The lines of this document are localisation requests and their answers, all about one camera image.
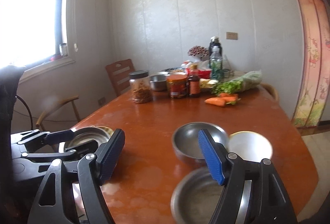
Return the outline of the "hello kitty door curtain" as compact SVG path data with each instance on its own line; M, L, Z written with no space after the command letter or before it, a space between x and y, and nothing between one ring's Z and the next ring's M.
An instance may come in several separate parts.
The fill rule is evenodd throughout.
M298 0L303 26L303 73L292 123L318 127L329 95L329 16L323 0Z

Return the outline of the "yellow white enamel bowl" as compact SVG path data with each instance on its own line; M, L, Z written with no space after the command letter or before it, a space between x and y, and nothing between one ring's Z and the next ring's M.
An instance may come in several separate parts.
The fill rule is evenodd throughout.
M271 159L273 148L267 138L253 131L239 131L229 136L228 152L234 152L243 160L260 163Z

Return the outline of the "deep steel mixing bowl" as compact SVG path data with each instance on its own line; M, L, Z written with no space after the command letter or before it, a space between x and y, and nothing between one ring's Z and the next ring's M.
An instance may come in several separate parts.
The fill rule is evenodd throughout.
M173 133L172 146L179 160L193 166L205 166L206 162L198 144L198 133L207 129L216 143L227 147L229 136L219 126L207 122L187 123Z

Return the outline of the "round steel pan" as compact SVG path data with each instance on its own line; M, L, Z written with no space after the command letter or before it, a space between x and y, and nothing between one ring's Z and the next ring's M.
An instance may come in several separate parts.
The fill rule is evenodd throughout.
M91 140L95 140L98 146L100 146L100 144L108 142L110 136L104 130L99 129L98 126L83 127L74 131L74 138L72 140L60 143L58 152L63 153L68 148Z

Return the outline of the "brown slatted wooden chair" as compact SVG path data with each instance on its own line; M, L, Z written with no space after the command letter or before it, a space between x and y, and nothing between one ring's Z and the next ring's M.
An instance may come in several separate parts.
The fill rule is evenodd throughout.
M122 95L129 87L129 74L135 71L131 59L120 60L105 66L112 87L117 97Z

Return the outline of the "window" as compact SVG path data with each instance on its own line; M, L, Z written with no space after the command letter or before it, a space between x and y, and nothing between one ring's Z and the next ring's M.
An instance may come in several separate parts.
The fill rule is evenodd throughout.
M70 62L67 0L1 0L1 67Z

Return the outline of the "yellow shell-shaped plate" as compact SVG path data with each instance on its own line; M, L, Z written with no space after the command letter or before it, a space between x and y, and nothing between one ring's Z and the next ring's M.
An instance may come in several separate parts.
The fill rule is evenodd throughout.
M104 130L110 137L112 136L112 134L114 133L114 130L111 129L110 127L106 127L106 126L98 126L99 129Z

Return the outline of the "clear jar black lid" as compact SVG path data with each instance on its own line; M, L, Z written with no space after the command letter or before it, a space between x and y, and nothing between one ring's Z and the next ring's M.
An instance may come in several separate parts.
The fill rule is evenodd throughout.
M153 99L148 70L129 73L132 99L135 103L147 103Z

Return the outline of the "dark soy sauce bottle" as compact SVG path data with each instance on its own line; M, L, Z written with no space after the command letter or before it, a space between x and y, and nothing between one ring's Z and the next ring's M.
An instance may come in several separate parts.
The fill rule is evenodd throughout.
M199 70L197 64L192 64L190 66L189 71L189 96L190 97L198 97L200 95L200 77L199 77Z

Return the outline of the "black thermos bottle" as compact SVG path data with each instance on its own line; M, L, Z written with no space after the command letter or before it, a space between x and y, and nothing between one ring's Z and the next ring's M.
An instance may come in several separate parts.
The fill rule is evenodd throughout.
M211 58L211 55L213 53L213 47L217 46L219 48L219 54L222 56L222 45L220 43L220 38L218 36L213 36L210 39L210 44L209 44L209 58Z

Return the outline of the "wide shallow steel bowl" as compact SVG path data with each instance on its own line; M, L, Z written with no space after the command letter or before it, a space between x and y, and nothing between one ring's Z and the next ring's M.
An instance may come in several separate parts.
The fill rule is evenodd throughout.
M206 167L196 169L180 181L171 197L176 223L209 223L223 187Z

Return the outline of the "clear green plastic bottle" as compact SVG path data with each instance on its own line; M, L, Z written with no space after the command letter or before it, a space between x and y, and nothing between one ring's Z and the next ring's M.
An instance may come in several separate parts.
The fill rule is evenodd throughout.
M212 54L210 56L210 77L214 80L221 80L222 78L222 64L223 59L220 54L220 49L218 46L213 46Z

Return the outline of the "wall power socket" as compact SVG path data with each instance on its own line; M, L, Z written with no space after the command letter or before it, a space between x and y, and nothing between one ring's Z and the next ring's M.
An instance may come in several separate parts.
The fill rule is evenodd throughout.
M226 32L226 39L227 40L238 40L238 33L237 32Z

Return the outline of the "orange carrot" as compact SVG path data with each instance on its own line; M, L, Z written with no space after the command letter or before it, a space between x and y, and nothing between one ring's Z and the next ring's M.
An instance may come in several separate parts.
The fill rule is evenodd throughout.
M220 93L218 97L224 99L226 104L236 104L240 100L236 93Z
M206 104L211 104L213 106L225 107L226 100L220 97L208 98L205 100Z

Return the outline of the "rear orange carrot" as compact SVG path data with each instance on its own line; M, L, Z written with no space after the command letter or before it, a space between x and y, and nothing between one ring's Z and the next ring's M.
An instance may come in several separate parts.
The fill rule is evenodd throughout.
M240 100L236 93L220 93L218 97L224 99L226 104L236 104Z

